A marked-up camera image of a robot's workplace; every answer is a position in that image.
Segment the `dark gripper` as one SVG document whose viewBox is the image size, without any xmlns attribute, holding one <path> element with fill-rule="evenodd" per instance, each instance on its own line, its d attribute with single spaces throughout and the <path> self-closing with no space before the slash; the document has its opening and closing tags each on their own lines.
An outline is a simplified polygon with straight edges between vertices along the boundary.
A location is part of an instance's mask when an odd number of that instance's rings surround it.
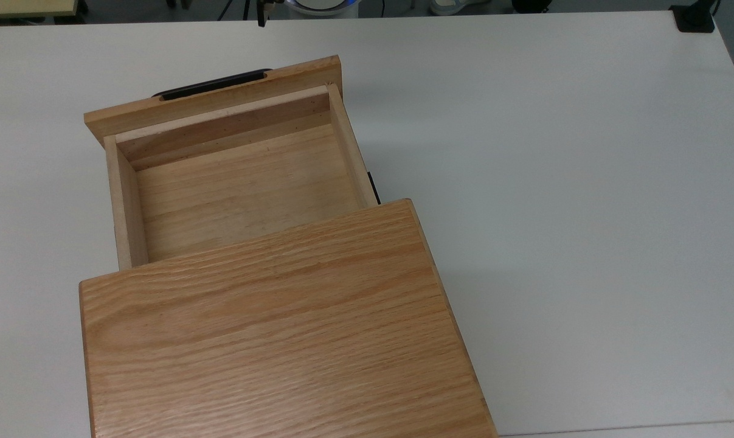
<svg viewBox="0 0 734 438">
<path fill-rule="evenodd" d="M 258 25 L 266 27 L 266 8 L 274 8 L 277 4 L 283 4 L 283 0 L 259 0 L 258 7 Z"/>
</svg>

